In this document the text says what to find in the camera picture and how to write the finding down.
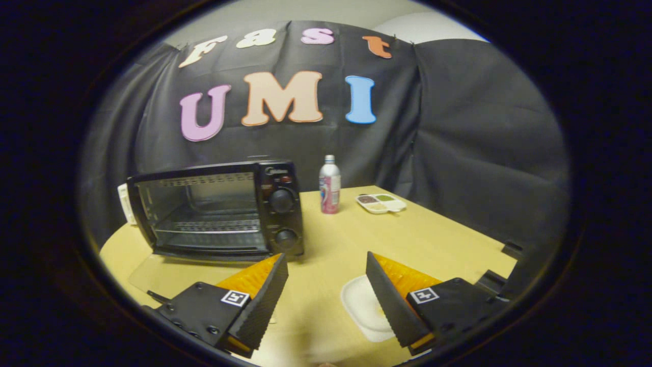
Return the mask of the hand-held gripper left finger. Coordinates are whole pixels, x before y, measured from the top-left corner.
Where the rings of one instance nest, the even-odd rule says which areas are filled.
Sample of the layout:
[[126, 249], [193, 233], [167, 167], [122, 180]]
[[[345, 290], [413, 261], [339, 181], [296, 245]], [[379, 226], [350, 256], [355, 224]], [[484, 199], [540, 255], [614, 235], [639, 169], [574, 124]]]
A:
[[144, 312], [167, 331], [201, 344], [250, 358], [259, 349], [289, 272], [284, 253], [259, 261], [210, 285], [198, 281], [158, 307]]

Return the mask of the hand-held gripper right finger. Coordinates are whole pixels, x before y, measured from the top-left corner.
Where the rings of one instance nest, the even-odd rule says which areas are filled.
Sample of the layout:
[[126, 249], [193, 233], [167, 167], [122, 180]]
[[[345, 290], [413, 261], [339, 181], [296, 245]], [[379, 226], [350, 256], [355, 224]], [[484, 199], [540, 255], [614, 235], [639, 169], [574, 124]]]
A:
[[366, 277], [398, 343], [411, 355], [471, 336], [510, 304], [461, 277], [440, 281], [377, 253], [366, 257]]

